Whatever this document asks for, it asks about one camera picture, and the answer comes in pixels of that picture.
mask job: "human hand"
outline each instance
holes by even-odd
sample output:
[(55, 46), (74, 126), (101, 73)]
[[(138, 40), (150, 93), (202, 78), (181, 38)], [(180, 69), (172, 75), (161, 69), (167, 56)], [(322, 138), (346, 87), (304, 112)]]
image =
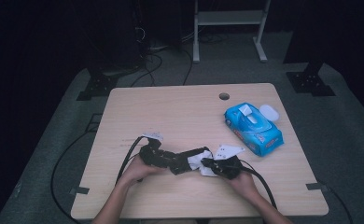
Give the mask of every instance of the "human hand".
[(247, 172), (241, 172), (234, 179), (223, 178), (234, 191), (240, 194), (243, 198), (252, 202), (252, 200), (259, 195), (259, 191), (255, 185), (252, 174)]
[(164, 170), (164, 168), (146, 165), (141, 157), (136, 155), (119, 181), (125, 181), (131, 186), (148, 175), (156, 174)]

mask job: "person's right hand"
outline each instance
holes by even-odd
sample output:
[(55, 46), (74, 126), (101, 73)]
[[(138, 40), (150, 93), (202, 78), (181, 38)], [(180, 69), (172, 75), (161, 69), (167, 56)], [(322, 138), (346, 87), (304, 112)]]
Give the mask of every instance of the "person's right hand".
[(226, 183), (231, 185), (231, 187), (240, 194), (243, 198), (251, 200), (259, 195), (258, 189), (255, 186), (254, 179), (252, 177), (252, 174), (247, 172), (241, 172), (237, 177), (234, 179), (227, 179), (223, 178)]

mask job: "gray carpet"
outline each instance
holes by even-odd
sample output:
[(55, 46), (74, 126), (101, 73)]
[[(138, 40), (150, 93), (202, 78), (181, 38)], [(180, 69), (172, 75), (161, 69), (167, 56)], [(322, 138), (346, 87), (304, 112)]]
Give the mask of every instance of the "gray carpet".
[[(319, 75), (336, 96), (313, 97), (296, 93), (286, 72), (300, 72), (306, 64), (282, 64), (291, 33), (264, 34), (263, 48), (269, 59), (261, 63), (251, 41), (253, 34), (229, 35), (214, 45), (200, 45), (201, 62), (195, 63), (186, 85), (270, 82), (277, 88), (302, 148), (315, 176), (339, 195), (355, 223), (364, 223), (364, 108), (348, 89), (343, 77), (328, 65)], [(191, 43), (183, 46), (190, 55)], [(189, 70), (186, 52), (161, 51), (162, 65), (154, 71), (156, 86), (182, 85)], [(148, 56), (147, 68), (159, 64)], [(122, 77), (118, 87), (129, 87), (146, 70)], [(102, 113), (106, 97), (77, 101), (90, 79), (87, 70), (77, 74), (59, 104), (35, 153), (27, 164), (19, 189), (10, 196), (0, 215), (0, 223), (73, 223), (51, 198), (50, 179), (53, 167), (66, 148), (80, 137), (91, 115)], [(149, 76), (135, 86), (150, 86)], [(95, 133), (83, 135), (65, 153), (54, 176), (54, 192), (68, 213), (78, 186)], [(295, 223), (348, 223), (342, 205), (335, 195), (324, 192), (329, 213), (323, 217), (291, 217)]]

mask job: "wooden tabletop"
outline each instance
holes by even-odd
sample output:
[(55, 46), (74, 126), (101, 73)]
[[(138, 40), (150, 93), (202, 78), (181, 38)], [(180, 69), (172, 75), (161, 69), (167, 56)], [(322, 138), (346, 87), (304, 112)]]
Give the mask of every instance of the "wooden tabletop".
[[(229, 100), (219, 98), (227, 93)], [(252, 153), (226, 126), (225, 111), (240, 103), (272, 105), (280, 114), (274, 124), (285, 143), (261, 158)], [(217, 151), (220, 144), (241, 146), (238, 154), (268, 183), (278, 209), (286, 216), (322, 216), (328, 205), (322, 192), (308, 190), (315, 177), (302, 151), (287, 112), (269, 83), (173, 86), (114, 89), (109, 95), (100, 127), (72, 207), (74, 218), (94, 218), (115, 185), (119, 168), (133, 141), (142, 133), (161, 133), (161, 149), (182, 152), (198, 147)], [(147, 140), (142, 140), (133, 154)], [(268, 195), (255, 178), (260, 193)], [(253, 207), (239, 198), (219, 177), (192, 171), (151, 175), (132, 186), (121, 217), (257, 217)]]

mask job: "blue plastic packaging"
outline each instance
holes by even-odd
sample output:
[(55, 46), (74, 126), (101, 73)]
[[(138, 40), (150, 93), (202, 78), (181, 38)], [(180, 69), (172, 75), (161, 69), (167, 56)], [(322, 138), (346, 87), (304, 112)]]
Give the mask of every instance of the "blue plastic packaging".
[(229, 128), (258, 156), (263, 157), (284, 144), (281, 131), (249, 103), (227, 109), (225, 119)]

